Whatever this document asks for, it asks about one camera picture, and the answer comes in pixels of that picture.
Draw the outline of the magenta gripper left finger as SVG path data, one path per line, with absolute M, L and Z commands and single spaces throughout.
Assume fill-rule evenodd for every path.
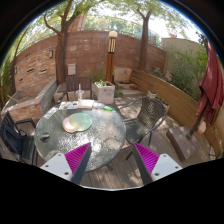
M 41 169 L 79 185 L 91 152 L 91 144 L 87 143 L 66 154 L 57 153 Z

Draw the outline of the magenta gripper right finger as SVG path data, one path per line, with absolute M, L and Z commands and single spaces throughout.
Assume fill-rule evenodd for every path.
M 144 185 L 182 169 L 168 154 L 157 154 L 138 143 L 133 144 L 133 155 Z

